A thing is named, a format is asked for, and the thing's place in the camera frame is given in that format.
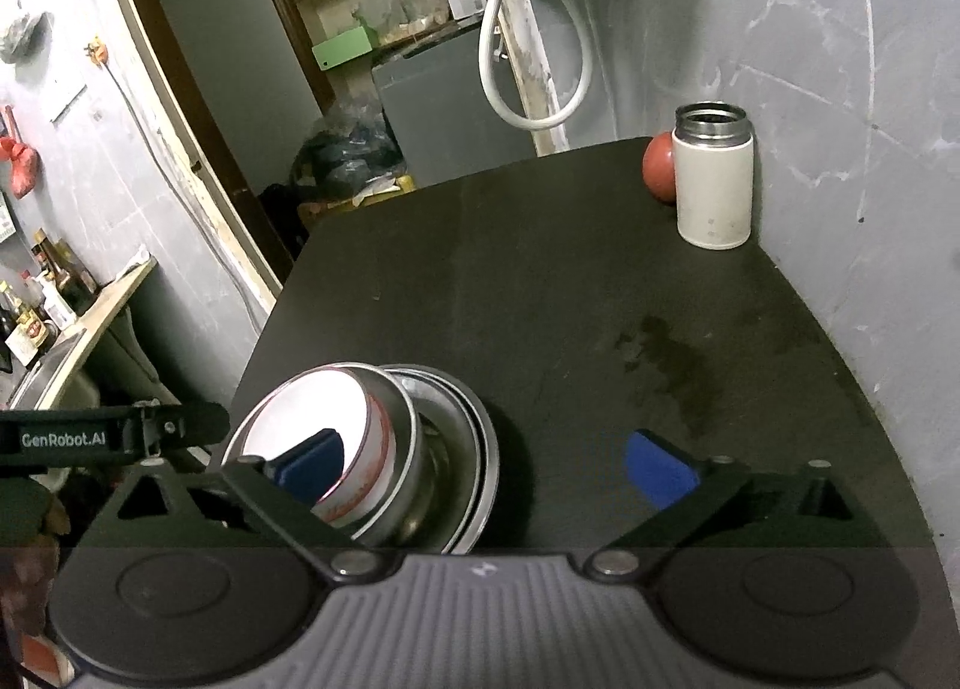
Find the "person's left hand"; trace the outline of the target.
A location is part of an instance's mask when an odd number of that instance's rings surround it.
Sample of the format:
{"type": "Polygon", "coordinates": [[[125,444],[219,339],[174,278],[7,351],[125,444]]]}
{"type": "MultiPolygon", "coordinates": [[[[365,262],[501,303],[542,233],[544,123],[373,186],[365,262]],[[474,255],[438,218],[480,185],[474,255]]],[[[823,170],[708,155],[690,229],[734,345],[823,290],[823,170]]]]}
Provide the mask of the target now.
{"type": "Polygon", "coordinates": [[[44,632],[50,590],[59,570],[59,540],[69,531],[68,513],[52,496],[39,528],[29,538],[2,541],[3,624],[16,634],[44,632]]]}

